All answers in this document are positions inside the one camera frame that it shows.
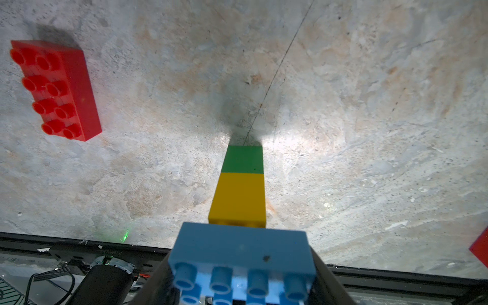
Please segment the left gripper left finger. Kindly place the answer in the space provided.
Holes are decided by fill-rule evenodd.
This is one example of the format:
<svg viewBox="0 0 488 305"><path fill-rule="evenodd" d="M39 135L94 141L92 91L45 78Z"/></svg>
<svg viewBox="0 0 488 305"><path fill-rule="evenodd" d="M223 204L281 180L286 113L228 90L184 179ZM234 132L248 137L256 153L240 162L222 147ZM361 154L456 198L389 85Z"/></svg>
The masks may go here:
<svg viewBox="0 0 488 305"><path fill-rule="evenodd" d="M129 305L179 304L179 289L173 284L174 276L169 265L169 256L170 254L165 256L157 270L129 302Z"/></svg>

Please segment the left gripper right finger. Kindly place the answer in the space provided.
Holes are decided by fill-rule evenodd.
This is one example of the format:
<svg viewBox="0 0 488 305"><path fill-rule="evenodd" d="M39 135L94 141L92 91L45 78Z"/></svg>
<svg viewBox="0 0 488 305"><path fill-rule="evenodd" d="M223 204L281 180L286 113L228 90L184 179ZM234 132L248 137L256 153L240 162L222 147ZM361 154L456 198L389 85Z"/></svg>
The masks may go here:
<svg viewBox="0 0 488 305"><path fill-rule="evenodd" d="M308 304L356 305L344 286L313 249L311 249L311 254L316 277L311 286Z"/></svg>

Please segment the light blue long lego brick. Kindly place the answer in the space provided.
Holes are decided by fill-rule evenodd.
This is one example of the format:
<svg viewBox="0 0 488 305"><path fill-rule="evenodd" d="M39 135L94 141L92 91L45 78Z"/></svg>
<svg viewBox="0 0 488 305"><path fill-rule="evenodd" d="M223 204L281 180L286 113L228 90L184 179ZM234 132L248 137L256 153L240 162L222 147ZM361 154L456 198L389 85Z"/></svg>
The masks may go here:
<svg viewBox="0 0 488 305"><path fill-rule="evenodd" d="M302 231L185 222L169 255L184 304L300 304L316 277Z"/></svg>

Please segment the yellow square lego brick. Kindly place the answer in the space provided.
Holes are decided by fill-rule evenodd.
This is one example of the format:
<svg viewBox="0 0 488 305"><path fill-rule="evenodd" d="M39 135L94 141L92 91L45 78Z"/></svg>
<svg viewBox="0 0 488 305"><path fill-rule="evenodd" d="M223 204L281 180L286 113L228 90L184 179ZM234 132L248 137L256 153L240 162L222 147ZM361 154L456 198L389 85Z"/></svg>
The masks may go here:
<svg viewBox="0 0 488 305"><path fill-rule="evenodd" d="M222 173L212 200L208 222L220 225L265 228L264 175Z"/></svg>

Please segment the light green square lego brick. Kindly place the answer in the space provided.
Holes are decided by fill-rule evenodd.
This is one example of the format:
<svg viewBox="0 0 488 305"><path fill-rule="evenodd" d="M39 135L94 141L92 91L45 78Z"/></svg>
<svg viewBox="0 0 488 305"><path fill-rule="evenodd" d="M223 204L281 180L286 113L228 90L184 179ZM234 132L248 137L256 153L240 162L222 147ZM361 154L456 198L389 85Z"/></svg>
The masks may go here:
<svg viewBox="0 0 488 305"><path fill-rule="evenodd" d="M228 146L222 173L264 174L262 146Z"/></svg>

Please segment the red square lego brick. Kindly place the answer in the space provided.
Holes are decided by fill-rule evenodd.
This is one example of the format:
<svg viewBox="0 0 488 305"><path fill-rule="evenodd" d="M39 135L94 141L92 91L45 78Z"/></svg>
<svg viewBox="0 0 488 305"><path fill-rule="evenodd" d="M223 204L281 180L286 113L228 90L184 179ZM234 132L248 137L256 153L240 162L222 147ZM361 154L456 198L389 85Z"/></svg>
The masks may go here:
<svg viewBox="0 0 488 305"><path fill-rule="evenodd" d="M469 248L470 252L488 268L488 227L474 241Z"/></svg>

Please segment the red long lego brick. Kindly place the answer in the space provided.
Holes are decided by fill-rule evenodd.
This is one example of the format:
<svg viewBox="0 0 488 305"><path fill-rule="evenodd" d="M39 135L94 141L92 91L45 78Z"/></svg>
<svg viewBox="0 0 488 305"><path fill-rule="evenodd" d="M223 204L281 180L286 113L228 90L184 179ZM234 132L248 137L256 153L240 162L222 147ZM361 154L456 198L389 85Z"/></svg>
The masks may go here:
<svg viewBox="0 0 488 305"><path fill-rule="evenodd" d="M86 142L102 133L85 55L79 48L39 40L12 40L10 57L47 135Z"/></svg>

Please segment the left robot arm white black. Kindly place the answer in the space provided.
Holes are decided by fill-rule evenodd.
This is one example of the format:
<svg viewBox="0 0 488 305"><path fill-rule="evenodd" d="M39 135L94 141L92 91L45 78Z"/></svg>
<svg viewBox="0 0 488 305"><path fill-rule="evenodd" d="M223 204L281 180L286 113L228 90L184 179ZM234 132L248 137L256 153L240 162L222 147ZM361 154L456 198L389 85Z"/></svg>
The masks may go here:
<svg viewBox="0 0 488 305"><path fill-rule="evenodd" d="M199 304L196 291L183 291L173 284L174 275L168 264L169 255L162 260L146 286L129 301L130 304ZM319 274L310 291L302 278L284 277L285 290L279 295L280 304L355 304L344 287L329 271ZM67 304L123 304L132 277L115 266L96 265L74 291Z"/></svg>

